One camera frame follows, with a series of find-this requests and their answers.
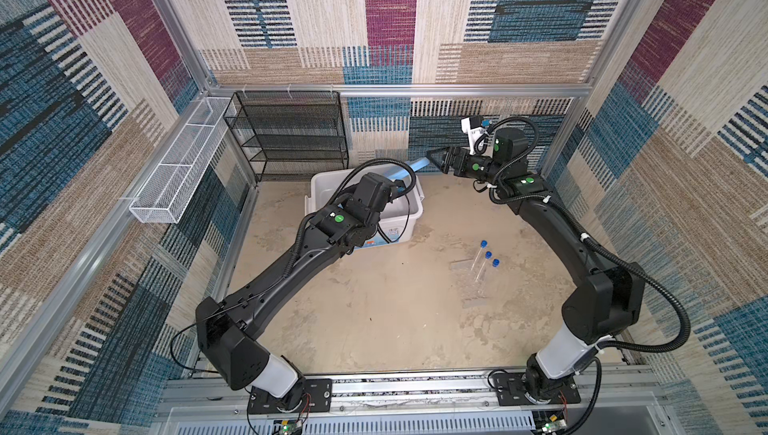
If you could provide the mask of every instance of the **white plastic bin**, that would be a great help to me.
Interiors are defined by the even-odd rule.
[[[362,176],[366,173],[374,172],[383,174],[391,170],[392,166],[394,165],[380,164],[365,168],[360,171],[359,174],[355,175],[355,177],[350,180],[350,183],[348,183],[347,186],[360,181],[360,178],[362,178]],[[351,169],[325,171],[313,176],[312,182],[310,184],[310,196],[304,197],[304,214],[318,211],[323,206],[325,206],[325,204],[328,203],[328,200],[331,198],[333,192],[344,180],[344,177],[346,177],[351,171]],[[416,187],[414,187],[413,190],[408,193],[407,197],[408,201],[406,201],[406,197],[400,197],[394,200],[392,203],[387,204],[386,208],[384,208],[384,211],[382,212],[381,220],[379,221],[379,226],[381,226],[382,231],[386,233],[390,240],[394,241],[399,237],[397,243],[411,239],[411,236],[413,235],[413,227],[416,226],[416,222],[422,216],[422,213],[424,213],[424,206],[422,205],[422,200],[424,199],[424,191],[422,191],[422,184],[419,183],[418,176],[416,176]],[[410,217],[408,217],[408,202],[410,202],[411,205]],[[379,245],[387,245],[387,243],[384,241],[381,235],[376,233],[373,238],[366,241],[366,244],[363,245],[363,248],[377,247]]]

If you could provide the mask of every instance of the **black cable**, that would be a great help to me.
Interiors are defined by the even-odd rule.
[[[508,388],[506,388],[506,387],[496,387],[496,386],[495,386],[495,385],[494,385],[494,384],[491,382],[491,377],[493,377],[493,375],[494,375],[495,373],[507,373],[507,371],[506,371],[506,370],[502,370],[501,368],[497,368],[497,369],[495,369],[495,370],[491,370],[491,371],[488,373],[488,375],[485,377],[485,381],[488,383],[488,386],[491,388],[491,390],[493,390],[493,391],[497,391],[497,392],[509,391],[509,389],[508,389]]]
[[[411,165],[409,165],[409,164],[407,164],[407,163],[405,163],[403,161],[395,160],[394,158],[374,158],[374,159],[371,159],[369,161],[363,161],[360,164],[359,167],[357,167],[354,170],[352,170],[344,178],[344,180],[342,180],[341,184],[339,185],[339,188],[337,188],[336,191],[333,192],[333,196],[331,198],[329,198],[328,200],[335,200],[336,197],[338,197],[339,194],[341,193],[341,190],[343,190],[346,187],[346,184],[350,183],[350,180],[355,178],[355,175],[360,173],[360,171],[362,171],[364,168],[372,167],[372,166],[378,165],[378,164],[385,164],[385,163],[396,164],[398,167],[404,168],[408,172],[408,175],[411,177],[410,184],[406,187],[405,190],[400,192],[398,197],[402,197],[403,195],[408,194],[408,192],[410,192],[411,190],[413,190],[414,187],[416,187],[416,172],[413,171],[413,168],[411,168]]]
[[[245,409],[245,420],[248,422],[248,427],[250,427],[250,431],[255,433],[256,435],[259,435],[259,432],[256,431],[253,425],[250,424],[250,414],[248,413],[248,409]]]
[[[595,368],[597,369],[597,373],[594,377],[594,390],[592,391],[592,398],[589,399],[589,403],[587,404],[587,410],[585,410],[581,417],[578,419],[576,423],[565,429],[564,432],[560,433],[560,435],[571,435],[576,430],[580,429],[582,425],[584,425],[584,422],[587,421],[589,416],[592,414],[592,410],[594,410],[594,405],[598,401],[598,395],[600,394],[600,384],[603,381],[603,364],[600,363],[600,359],[597,357],[592,359],[592,362],[595,363]]]
[[[304,231],[306,230],[306,222],[312,219],[316,213],[316,211],[313,211],[312,213],[304,215],[304,218],[301,219],[301,223],[299,223],[299,229],[296,231],[296,239],[293,241],[293,246],[290,248],[290,257],[286,262],[286,266],[283,267],[283,278],[287,278],[290,275],[290,272],[293,271],[293,265],[296,264],[296,260],[299,258],[301,245],[304,243]]]
[[[176,342],[176,339],[177,339],[177,338],[178,338],[178,337],[179,337],[181,334],[183,334],[185,331],[189,330],[190,328],[194,327],[195,325],[198,325],[198,324],[201,324],[201,323],[203,323],[203,322],[205,322],[205,321],[208,321],[208,320],[210,320],[210,319],[211,319],[211,318],[213,318],[213,317],[218,317],[219,315],[223,315],[223,314],[225,314],[226,312],[228,312],[228,311],[230,311],[230,310],[234,310],[235,308],[237,308],[237,307],[241,306],[242,304],[246,303],[247,301],[251,301],[251,300],[253,300],[254,298],[258,298],[258,297],[261,297],[261,296],[262,296],[262,295],[264,295],[266,292],[268,292],[268,291],[272,290],[272,289],[273,289],[275,286],[277,286],[277,284],[279,284],[279,283],[280,283],[282,280],[283,280],[282,278],[278,279],[278,280],[277,280],[275,283],[273,283],[272,285],[270,285],[269,287],[267,287],[267,288],[266,288],[266,290],[264,290],[264,291],[262,291],[262,292],[260,292],[260,293],[258,293],[258,294],[256,294],[256,295],[252,295],[252,296],[250,296],[250,297],[247,297],[247,298],[246,298],[246,299],[245,299],[245,300],[244,300],[242,303],[239,303],[239,304],[237,304],[237,305],[232,305],[231,307],[229,307],[229,308],[226,308],[226,309],[224,309],[224,310],[222,310],[222,311],[217,311],[215,314],[213,314],[213,315],[209,315],[209,316],[205,317],[203,320],[200,320],[200,321],[196,321],[196,322],[194,322],[192,325],[189,325],[189,326],[187,326],[187,327],[184,327],[184,328],[182,328],[181,330],[179,330],[179,331],[177,332],[177,334],[175,334],[175,335],[173,336],[173,338],[171,338],[171,339],[170,339],[170,343],[168,344],[168,345],[169,345],[169,348],[170,348],[170,358],[171,358],[171,359],[174,361],[174,363],[176,363],[176,364],[177,364],[179,367],[182,367],[182,368],[186,368],[187,370],[190,370],[190,371],[192,371],[193,373],[218,373],[217,371],[214,371],[214,370],[203,370],[203,369],[201,369],[201,368],[193,368],[193,367],[188,367],[187,365],[184,365],[183,363],[179,362],[178,358],[176,357],[176,353],[174,353],[174,344],[175,344],[175,342]]]
[[[531,143],[528,144],[528,147],[518,156],[514,157],[512,160],[504,163],[502,167],[496,172],[495,175],[493,175],[493,180],[491,180],[491,184],[497,184],[498,180],[502,177],[502,173],[504,173],[507,168],[513,166],[518,161],[523,160],[525,157],[527,157],[531,152],[533,152],[533,149],[536,148],[536,145],[538,144],[538,126],[533,123],[531,120],[528,120],[525,117],[511,117],[511,118],[519,118],[517,120],[518,122],[524,122],[527,123],[528,126],[530,126],[533,129],[533,140]],[[509,120],[509,118],[505,118],[503,122],[506,122]],[[491,190],[488,192],[488,194],[493,194],[494,188],[491,188]]]
[[[406,233],[406,229],[408,228],[408,220],[411,219],[411,199],[406,196],[406,201],[408,202],[408,215],[406,216],[406,224],[403,225],[402,231],[400,232],[400,236],[397,238],[397,240],[389,240],[389,237],[384,235],[384,230],[382,230],[381,225],[376,225],[376,231],[379,232],[379,235],[381,235],[384,241],[388,244],[397,243],[400,241],[400,238],[402,238],[402,234]]]
[[[498,122],[496,122],[496,123],[490,125],[488,128],[486,128],[485,133],[481,134],[480,138],[475,140],[475,146],[473,146],[473,148],[475,149],[475,154],[481,154],[482,152],[485,152],[485,145],[483,145],[483,147],[481,148],[480,147],[480,143],[481,142],[485,142],[485,140],[487,140],[488,137],[494,133],[496,128],[502,126],[503,124],[512,123],[512,122],[523,122],[523,123],[526,123],[529,126],[534,127],[534,131],[538,131],[538,127],[536,127],[536,125],[533,122],[531,122],[531,120],[529,120],[526,117],[512,116],[512,117],[504,118],[503,120],[499,120]]]
[[[516,197],[504,198],[504,199],[496,199],[496,198],[493,198],[492,196],[491,201],[493,201],[495,204],[508,204],[515,201],[528,200],[532,198],[543,200],[547,197],[548,195],[531,193],[531,194],[524,194],[524,195],[519,195]],[[628,271],[632,275],[638,278],[641,278],[650,287],[652,287],[654,290],[659,292],[659,295],[664,297],[664,299],[667,300],[667,302],[672,306],[672,309],[675,311],[675,313],[677,314],[677,318],[680,321],[680,329],[677,331],[677,336],[675,336],[674,339],[664,344],[640,345],[640,344],[630,344],[628,342],[623,342],[623,341],[606,340],[598,343],[598,348],[603,349],[608,347],[616,347],[616,348],[624,348],[625,350],[632,350],[632,351],[645,352],[645,353],[664,353],[664,352],[677,350],[678,348],[682,347],[685,344],[685,342],[688,341],[688,337],[690,336],[690,318],[688,317],[688,314],[683,304],[680,303],[679,300],[677,300],[677,297],[674,296],[672,292],[668,291],[667,288],[663,286],[661,283],[659,283],[655,278],[647,275],[644,271],[635,268],[634,266],[630,265],[626,261],[621,260],[619,257],[617,257],[616,255],[606,250],[605,247],[600,245],[594,238],[591,238],[587,234],[587,231],[584,229],[584,227],[581,226],[581,223],[579,223],[578,219],[576,219],[576,217],[574,217],[573,214],[571,214],[571,212],[567,208],[565,208],[560,202],[550,197],[550,199],[547,201],[547,204],[550,204],[556,209],[560,210],[560,212],[563,214],[568,224],[571,225],[571,228],[576,231],[576,235],[582,238],[582,243],[584,243],[584,245],[586,245],[587,248],[590,248],[592,251],[599,253],[600,255],[612,261],[619,267],[624,268],[626,271]]]
[[[486,190],[488,190],[488,186],[487,186],[486,184],[484,184],[484,185],[483,185],[483,188],[480,188],[480,189],[478,190],[478,188],[475,186],[475,183],[477,183],[478,181],[480,181],[480,180],[474,180],[474,181],[472,182],[472,188],[474,188],[474,189],[475,189],[475,191],[477,191],[478,193],[482,193],[483,191],[486,191]]]

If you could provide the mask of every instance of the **black wire shelf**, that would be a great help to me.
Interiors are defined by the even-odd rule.
[[[225,117],[258,180],[309,180],[349,168],[350,155],[335,92],[236,92]]]

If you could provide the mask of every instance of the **wire mesh tray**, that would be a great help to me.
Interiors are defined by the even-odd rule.
[[[141,223],[178,223],[214,157],[234,112],[229,98],[207,97],[197,105],[176,139],[130,204]]]

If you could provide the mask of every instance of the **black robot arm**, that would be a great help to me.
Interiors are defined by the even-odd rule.
[[[353,171],[332,196],[333,202],[302,219],[293,246],[272,265],[221,302],[210,297],[200,302],[195,311],[198,345],[233,390],[252,385],[280,399],[277,406],[285,410],[299,403],[304,382],[301,373],[256,339],[312,277],[355,247],[362,247],[376,233],[386,205],[407,195],[415,184],[415,175],[408,170],[408,187],[402,180],[366,173],[345,188],[356,174]]]
[[[531,125],[534,141],[524,132],[504,124]],[[447,147],[427,153],[443,173],[474,178],[486,185],[490,200],[506,204],[527,221],[547,242],[568,269],[576,288],[562,305],[563,325],[552,341],[531,355],[525,373],[529,400],[548,401],[568,383],[572,373],[583,370],[605,347],[666,352],[682,346],[690,335],[690,320],[683,305],[636,263],[628,263],[591,238],[557,192],[539,175],[528,171],[526,156],[538,139],[530,120],[511,117],[485,130],[481,117],[462,120],[470,148]],[[493,134],[492,155],[478,153]],[[677,336],[665,344],[638,345],[616,341],[613,336],[637,323],[645,285],[653,287],[673,307],[680,320]]]

